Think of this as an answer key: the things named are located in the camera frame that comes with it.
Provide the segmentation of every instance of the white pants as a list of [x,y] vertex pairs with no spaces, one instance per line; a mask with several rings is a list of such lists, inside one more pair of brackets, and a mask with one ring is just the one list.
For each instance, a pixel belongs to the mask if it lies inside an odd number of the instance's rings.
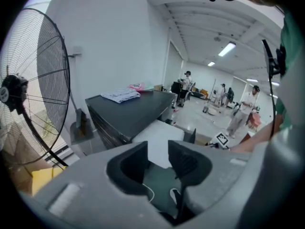
[[234,135],[234,133],[236,132],[236,130],[243,126],[244,124],[246,124],[247,119],[248,119],[249,115],[248,114],[244,114],[243,112],[241,112],[240,110],[236,113],[235,117],[233,118],[233,120],[231,121],[229,127],[227,128],[227,131],[229,132],[230,135]]

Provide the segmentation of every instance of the white cable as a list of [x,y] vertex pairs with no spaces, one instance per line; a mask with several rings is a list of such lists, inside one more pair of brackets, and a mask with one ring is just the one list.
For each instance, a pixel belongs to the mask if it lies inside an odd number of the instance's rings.
[[148,187],[148,186],[146,186],[146,187],[152,192],[152,198],[151,198],[151,200],[149,200],[149,202],[151,202],[154,198],[154,192],[150,187]]

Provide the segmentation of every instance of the green sleeve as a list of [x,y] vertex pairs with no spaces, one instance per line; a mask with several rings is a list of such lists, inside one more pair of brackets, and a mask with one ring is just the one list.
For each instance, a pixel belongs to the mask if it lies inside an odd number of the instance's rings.
[[282,115],[285,110],[285,107],[280,99],[276,101],[275,110],[277,111],[278,115]]

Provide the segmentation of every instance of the man in white shirt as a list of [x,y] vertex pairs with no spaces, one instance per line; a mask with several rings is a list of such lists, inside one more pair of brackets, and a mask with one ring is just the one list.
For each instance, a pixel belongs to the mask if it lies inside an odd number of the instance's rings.
[[241,102],[239,111],[236,113],[235,117],[231,121],[229,127],[227,128],[226,135],[235,138],[234,133],[236,130],[243,126],[254,108],[257,93],[260,91],[258,86],[254,86],[252,92],[245,93]]
[[185,73],[185,75],[186,75],[186,78],[184,79],[183,82],[181,82],[182,83],[182,90],[189,90],[189,88],[192,85],[191,72],[187,71]]

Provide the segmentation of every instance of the black table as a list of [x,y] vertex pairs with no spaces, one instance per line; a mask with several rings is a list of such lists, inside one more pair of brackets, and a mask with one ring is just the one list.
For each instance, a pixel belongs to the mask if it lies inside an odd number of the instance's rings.
[[167,92],[142,92],[120,104],[98,95],[86,99],[92,121],[107,149],[131,143],[175,98]]

